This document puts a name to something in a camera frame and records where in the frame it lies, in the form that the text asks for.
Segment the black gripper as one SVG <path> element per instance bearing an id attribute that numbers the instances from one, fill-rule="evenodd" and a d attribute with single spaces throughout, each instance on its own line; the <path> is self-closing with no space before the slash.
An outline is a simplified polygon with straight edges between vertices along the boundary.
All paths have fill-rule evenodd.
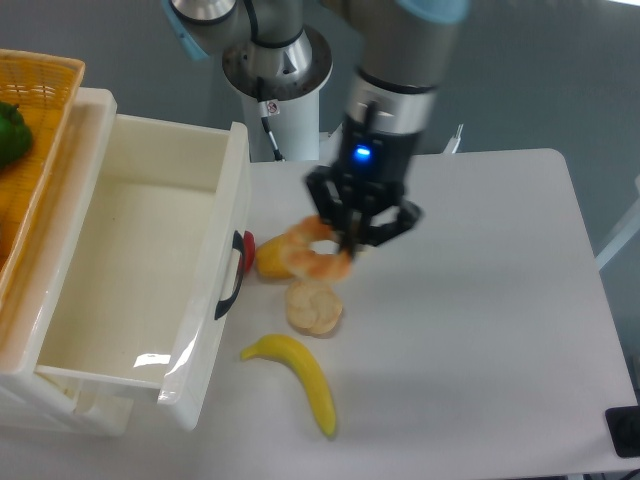
<path id="1" fill-rule="evenodd" d="M 341 235 L 339 252 L 355 258 L 413 229 L 422 209 L 406 199 L 405 178 L 419 134 L 383 132 L 347 118 L 338 156 L 305 183 L 321 221 Z"/>

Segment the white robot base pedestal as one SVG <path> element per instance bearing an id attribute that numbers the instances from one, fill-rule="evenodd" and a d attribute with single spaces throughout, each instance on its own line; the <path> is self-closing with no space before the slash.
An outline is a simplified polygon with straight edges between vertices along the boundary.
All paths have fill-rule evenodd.
<path id="1" fill-rule="evenodd" d="M 278 48 L 236 45 L 224 51 L 222 67 L 241 100 L 251 162 L 319 159 L 319 94 L 333 61 L 317 30 L 305 26 Z"/>

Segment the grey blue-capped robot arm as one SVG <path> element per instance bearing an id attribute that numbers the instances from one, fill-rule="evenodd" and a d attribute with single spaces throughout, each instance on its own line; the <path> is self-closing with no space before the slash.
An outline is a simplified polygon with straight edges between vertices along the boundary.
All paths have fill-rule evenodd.
<path id="1" fill-rule="evenodd" d="M 219 56 L 242 102 L 255 162 L 320 157 L 320 92 L 343 113 L 307 189 L 342 252 L 415 227 L 405 177 L 445 76 L 466 1 L 166 1 L 187 54 Z"/>

